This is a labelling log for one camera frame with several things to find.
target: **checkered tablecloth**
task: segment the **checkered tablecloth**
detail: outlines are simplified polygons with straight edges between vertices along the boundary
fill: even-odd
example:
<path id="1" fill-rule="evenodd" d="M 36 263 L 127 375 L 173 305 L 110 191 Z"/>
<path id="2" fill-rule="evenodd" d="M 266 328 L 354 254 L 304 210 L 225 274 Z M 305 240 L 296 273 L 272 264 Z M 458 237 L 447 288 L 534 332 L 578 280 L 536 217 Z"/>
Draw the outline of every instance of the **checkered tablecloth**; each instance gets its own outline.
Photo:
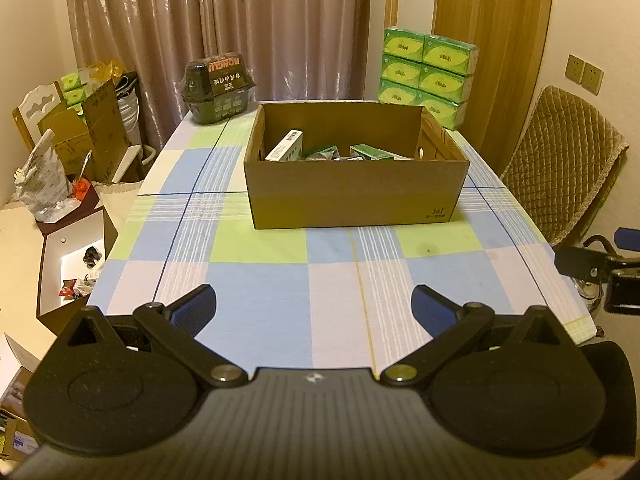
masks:
<path id="1" fill-rule="evenodd" d="M 147 176 L 91 304 L 130 314 L 210 283 L 218 310 L 197 339 L 249 373 L 381 371 L 430 339 L 410 309 L 419 283 L 499 314 L 548 304 L 576 342 L 595 334 L 549 245 L 457 133 L 471 167 L 450 222 L 255 230 L 242 165 L 254 115 L 211 126 L 187 115 Z"/>

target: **metal bolt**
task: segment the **metal bolt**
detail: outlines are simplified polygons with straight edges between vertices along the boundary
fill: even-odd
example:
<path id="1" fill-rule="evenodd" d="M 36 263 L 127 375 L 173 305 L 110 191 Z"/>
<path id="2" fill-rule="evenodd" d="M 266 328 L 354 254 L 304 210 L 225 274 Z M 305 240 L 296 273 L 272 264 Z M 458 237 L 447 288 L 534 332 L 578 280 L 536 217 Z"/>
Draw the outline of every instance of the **metal bolt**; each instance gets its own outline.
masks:
<path id="1" fill-rule="evenodd" d="M 389 379 L 392 381 L 398 381 L 399 383 L 402 381 L 410 381 L 417 374 L 418 370 L 411 365 L 393 365 L 385 370 L 385 375 Z"/>
<path id="2" fill-rule="evenodd" d="M 242 377 L 242 370 L 235 365 L 218 365 L 211 369 L 211 377 L 226 383 Z"/>

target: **wooden door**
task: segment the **wooden door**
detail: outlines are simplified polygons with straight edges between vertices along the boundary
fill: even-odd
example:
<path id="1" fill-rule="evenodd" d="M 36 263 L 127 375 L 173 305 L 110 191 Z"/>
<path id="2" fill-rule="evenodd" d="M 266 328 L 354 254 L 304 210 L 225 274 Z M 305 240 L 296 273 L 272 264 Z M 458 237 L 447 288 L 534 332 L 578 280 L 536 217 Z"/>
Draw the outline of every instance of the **wooden door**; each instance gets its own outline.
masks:
<path id="1" fill-rule="evenodd" d="M 480 48 L 460 132 L 500 174 L 532 100 L 551 0 L 436 0 L 435 34 Z"/>

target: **electrical outlet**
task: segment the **electrical outlet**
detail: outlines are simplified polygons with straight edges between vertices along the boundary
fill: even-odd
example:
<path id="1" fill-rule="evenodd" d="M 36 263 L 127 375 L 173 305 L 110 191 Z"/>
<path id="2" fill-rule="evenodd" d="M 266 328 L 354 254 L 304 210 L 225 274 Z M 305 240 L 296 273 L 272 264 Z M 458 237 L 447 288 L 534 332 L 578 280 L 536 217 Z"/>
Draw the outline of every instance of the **electrical outlet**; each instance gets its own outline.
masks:
<path id="1" fill-rule="evenodd" d="M 585 87 L 589 92 L 598 95 L 603 78 L 603 70 L 599 69 L 597 66 L 593 66 L 590 63 L 586 63 L 584 65 L 584 73 L 582 74 L 582 86 Z"/>
<path id="2" fill-rule="evenodd" d="M 567 79 L 570 79 L 574 83 L 578 83 L 578 85 L 582 81 L 582 73 L 584 72 L 584 61 L 579 57 L 572 56 L 569 54 L 569 59 L 566 62 L 566 70 L 564 71 L 564 75 Z"/>

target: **white wall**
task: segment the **white wall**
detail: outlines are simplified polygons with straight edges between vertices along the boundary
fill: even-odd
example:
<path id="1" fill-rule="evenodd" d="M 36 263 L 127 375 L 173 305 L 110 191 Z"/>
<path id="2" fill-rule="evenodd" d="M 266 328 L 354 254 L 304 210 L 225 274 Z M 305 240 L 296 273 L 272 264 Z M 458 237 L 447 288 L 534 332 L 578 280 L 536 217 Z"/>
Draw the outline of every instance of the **white wall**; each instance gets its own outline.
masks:
<path id="1" fill-rule="evenodd" d="M 564 77 L 569 54 L 604 70 L 599 95 Z M 593 104 L 631 146 L 590 234 L 612 240 L 620 226 L 640 228 L 640 0 L 553 0 L 530 111 L 550 84 Z"/>
<path id="2" fill-rule="evenodd" d="M 429 34 L 433 21 L 434 3 L 435 0 L 398 0 L 398 27 Z M 378 97 L 384 25 L 385 0 L 371 0 L 365 99 L 375 100 Z"/>
<path id="3" fill-rule="evenodd" d="M 28 156 L 12 110 L 28 91 L 76 67 L 65 9 L 66 0 L 0 0 L 0 206 Z"/>

